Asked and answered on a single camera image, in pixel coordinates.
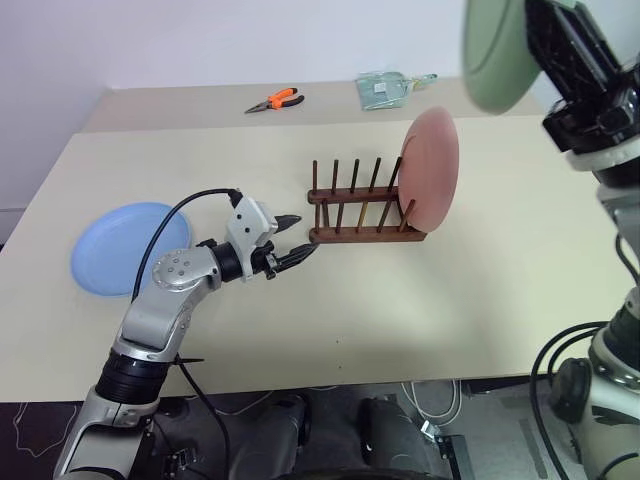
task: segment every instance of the wooden peg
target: wooden peg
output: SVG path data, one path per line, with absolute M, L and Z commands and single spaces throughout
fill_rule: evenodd
M 313 193 L 318 191 L 318 161 L 313 161 Z
M 371 176 L 371 183 L 369 184 L 369 191 L 373 191 L 373 187 L 376 184 L 376 177 L 378 176 L 378 170 L 380 169 L 380 162 L 382 159 L 380 157 L 376 158 L 376 166 L 373 167 L 373 175 Z
M 331 225 L 329 224 L 329 204 L 327 203 L 326 200 L 322 202 L 322 217 L 324 221 L 324 226 L 330 227 Z
M 387 219 L 387 214 L 389 213 L 389 208 L 391 208 L 391 204 L 393 200 L 387 200 L 387 203 L 384 205 L 384 210 L 382 211 L 382 217 L 380 217 L 380 223 L 378 223 L 378 228 L 376 231 L 378 233 L 382 232 L 382 227 L 384 227 L 384 221 Z
M 331 181 L 331 194 L 336 194 L 336 183 L 338 183 L 338 159 L 333 161 L 333 180 Z
M 316 203 L 316 233 L 320 231 L 320 204 Z
M 360 217 L 358 218 L 356 233 L 360 232 L 360 228 L 362 228 L 362 222 L 364 222 L 364 216 L 367 213 L 367 205 L 369 205 L 369 202 L 362 202 L 362 208 L 360 209 Z
M 415 199 L 411 199 L 411 201 L 409 202 L 409 205 L 407 206 L 407 211 L 404 212 L 404 215 L 402 215 L 402 222 L 400 222 L 400 226 L 398 227 L 398 231 L 399 232 L 404 232 L 405 228 L 407 227 L 407 220 L 409 218 L 409 215 L 411 215 L 411 212 L 413 211 L 413 207 L 415 206 L 416 201 Z
M 396 160 L 396 165 L 393 167 L 393 174 L 391 175 L 391 180 L 389 181 L 389 186 L 387 187 L 387 191 L 390 192 L 393 188 L 393 184 L 396 181 L 396 177 L 398 176 L 398 169 L 400 168 L 400 162 L 402 161 L 402 157 L 398 157 Z
M 338 206 L 338 219 L 336 220 L 336 233 L 340 233 L 340 227 L 342 226 L 342 213 L 344 212 L 344 203 Z
M 356 158 L 356 162 L 353 164 L 353 176 L 351 177 L 351 188 L 349 192 L 353 193 L 356 188 L 356 179 L 358 178 L 358 167 L 360 166 L 360 159 Z

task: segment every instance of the white table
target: white table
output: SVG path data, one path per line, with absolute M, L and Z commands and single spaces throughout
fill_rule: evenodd
M 458 190 L 424 242 L 322 246 L 273 281 L 237 281 L 209 296 L 181 349 L 206 358 L 191 366 L 194 376 L 213 393 L 516 375 L 557 331 L 608 320 L 629 286 L 615 229 L 596 181 L 570 170 L 540 121 L 456 119 Z M 328 185 L 340 158 L 347 184 L 358 157 L 365 183 L 380 155 L 383 182 L 409 125 L 75 135 L 0 254 L 0 401 L 78 400 L 97 381 L 128 300 L 80 289 L 69 259 L 100 215 L 239 187 L 275 214 L 304 216 L 274 238 L 285 252 L 306 241 L 313 222 L 311 161 Z M 221 239 L 230 212 L 222 198 L 185 210 L 196 241 Z M 162 394 L 185 393 L 172 371 Z

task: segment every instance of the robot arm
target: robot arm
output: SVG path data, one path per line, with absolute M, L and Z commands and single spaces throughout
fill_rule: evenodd
M 640 258 L 640 57 L 634 65 L 620 65 L 587 8 L 573 0 L 468 0 L 466 22 L 465 83 L 471 98 L 484 110 L 502 113 L 544 70 L 562 100 L 543 127 L 575 170 L 590 171 L 600 182 L 599 201 Z M 639 477 L 639 458 L 611 463 L 639 452 L 637 285 L 593 337 L 589 358 L 561 365 L 551 407 L 567 422 L 588 478 L 605 472 L 610 480 Z M 551 453 L 548 438 L 545 446 Z
M 165 254 L 152 281 L 130 305 L 98 383 L 85 399 L 54 471 L 70 480 L 128 478 L 136 457 L 152 441 L 147 428 L 159 393 L 191 321 L 191 313 L 223 282 L 268 279 L 307 258 L 302 245 L 278 258 L 269 240 L 300 217 L 274 217 L 265 205 L 242 197 L 227 223 L 225 243 L 205 242 Z

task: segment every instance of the gray floor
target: gray floor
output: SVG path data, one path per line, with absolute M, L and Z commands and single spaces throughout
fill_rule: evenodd
M 548 388 L 540 383 L 541 403 L 546 404 Z M 268 405 L 287 392 L 274 392 L 267 400 L 247 410 L 242 415 L 225 416 L 232 450 L 252 434 L 253 425 Z M 400 405 L 413 416 L 417 414 L 405 400 L 399 384 L 340 386 L 331 390 L 305 389 L 311 398 L 313 425 L 309 444 L 298 457 L 296 470 L 316 470 L 337 467 L 362 467 L 360 442 L 356 429 L 356 413 L 362 398 L 396 394 Z M 417 393 L 423 409 L 442 411 L 450 401 L 450 382 L 419 384 Z M 462 434 L 469 448 L 475 477 L 478 480 L 497 479 L 556 479 L 540 441 L 531 416 L 528 387 L 521 385 L 488 394 L 463 396 L 463 407 L 458 419 L 444 428 L 445 434 Z M 211 400 L 220 410 L 237 411 L 249 405 L 263 393 L 215 395 Z M 166 431 L 174 448 L 197 446 L 197 468 L 212 479 L 221 473 L 221 435 L 213 419 L 199 400 L 186 402 L 188 408 L 175 418 L 158 416 L 158 422 Z M 5 475 L 3 478 L 40 479 L 50 478 L 53 465 L 60 452 L 56 447 L 38 459 L 15 448 L 16 433 L 11 425 L 18 410 L 17 404 L 0 404 L 0 451 L 2 451 Z M 20 445 L 35 452 L 60 439 L 73 405 L 64 403 L 30 404 L 20 423 Z M 569 447 L 569 435 L 562 423 L 556 421 L 548 409 L 543 410 L 554 444 L 572 479 L 584 479 L 580 465 L 575 461 Z M 158 435 L 157 450 L 166 452 L 167 447 Z M 430 457 L 434 474 L 449 476 L 447 464 L 434 448 Z M 179 478 L 203 478 L 183 472 Z

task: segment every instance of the pink plate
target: pink plate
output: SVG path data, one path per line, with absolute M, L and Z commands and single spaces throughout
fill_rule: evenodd
M 398 172 L 398 196 L 412 227 L 429 233 L 438 228 L 449 211 L 458 181 L 458 135 L 449 112 L 435 107 L 413 122 L 402 146 Z

